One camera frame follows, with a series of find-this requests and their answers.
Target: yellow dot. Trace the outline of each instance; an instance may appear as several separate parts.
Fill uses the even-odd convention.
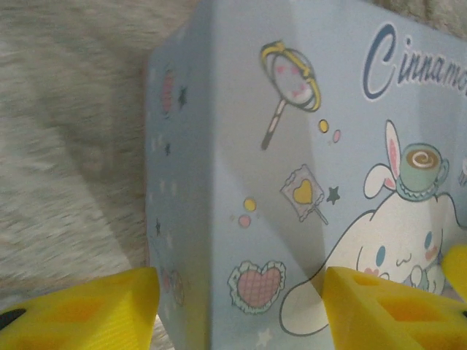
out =
[[[321,119],[319,124],[320,131],[322,133],[327,133],[329,131],[329,123],[326,119]]]
[[[243,207],[247,211],[255,211],[256,210],[256,201],[253,198],[247,198],[247,199],[245,199],[245,202],[243,202]]]

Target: character ear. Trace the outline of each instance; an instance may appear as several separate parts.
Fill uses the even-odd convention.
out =
[[[370,169],[365,179],[364,193],[367,198],[376,197],[382,187],[395,190],[395,180],[391,170],[383,165],[376,164]]]
[[[395,131],[393,122],[386,122],[386,150],[389,158],[390,170],[394,179],[399,177],[399,168],[401,166],[401,148],[399,147],[399,138]]]

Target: pink cheek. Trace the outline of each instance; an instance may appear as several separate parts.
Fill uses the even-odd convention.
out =
[[[368,273],[370,275],[375,275],[375,276],[378,276],[379,275],[379,270],[377,268],[375,268],[374,270],[370,269],[370,268],[366,268],[364,270],[364,273]]]
[[[430,261],[430,260],[432,260],[437,254],[438,254],[438,247],[437,247],[437,246],[434,246],[432,249],[428,250],[428,251],[425,253],[425,259],[426,259],[427,261]]]

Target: teacup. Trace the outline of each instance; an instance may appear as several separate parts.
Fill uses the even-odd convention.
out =
[[[437,188],[446,180],[449,162],[429,144],[410,144],[403,152],[400,167],[402,185],[410,192]]]

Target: yellow heart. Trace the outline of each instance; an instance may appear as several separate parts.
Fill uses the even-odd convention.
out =
[[[293,199],[298,204],[311,204],[313,199],[312,183],[306,179],[302,181],[300,187],[294,189]]]

